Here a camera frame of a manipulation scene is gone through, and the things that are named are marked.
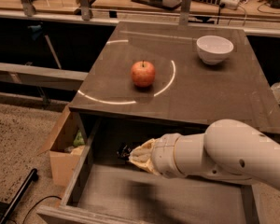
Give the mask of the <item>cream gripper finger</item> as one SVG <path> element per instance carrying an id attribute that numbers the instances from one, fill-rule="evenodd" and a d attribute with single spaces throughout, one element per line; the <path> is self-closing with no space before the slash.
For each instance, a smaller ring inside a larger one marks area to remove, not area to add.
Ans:
<path id="1" fill-rule="evenodd" d="M 129 157 L 129 162 L 150 174 L 154 174 L 154 175 L 160 174 L 155 169 L 149 154 L 143 154 L 140 156 L 131 154 Z"/>
<path id="2" fill-rule="evenodd" d="M 149 139 L 141 146 L 136 147 L 133 150 L 134 155 L 144 155 L 151 152 L 152 148 L 154 147 L 155 139 Z"/>

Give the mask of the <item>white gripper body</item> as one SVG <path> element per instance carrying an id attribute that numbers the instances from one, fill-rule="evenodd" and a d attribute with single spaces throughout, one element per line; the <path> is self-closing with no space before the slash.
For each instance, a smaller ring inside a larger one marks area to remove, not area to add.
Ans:
<path id="1" fill-rule="evenodd" d="M 169 133 L 159 138 L 151 153 L 151 161 L 158 174 L 166 178 L 178 178 L 182 174 L 175 164 L 175 143 L 179 133 Z"/>

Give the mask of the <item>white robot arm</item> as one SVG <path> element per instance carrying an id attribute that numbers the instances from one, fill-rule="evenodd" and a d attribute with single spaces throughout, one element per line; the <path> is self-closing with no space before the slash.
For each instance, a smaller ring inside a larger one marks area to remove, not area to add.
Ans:
<path id="1" fill-rule="evenodd" d="M 265 183 L 280 191 L 280 145 L 233 119 L 212 123 L 204 133 L 167 133 L 136 147 L 128 161 L 166 178 L 197 175 L 241 185 Z"/>

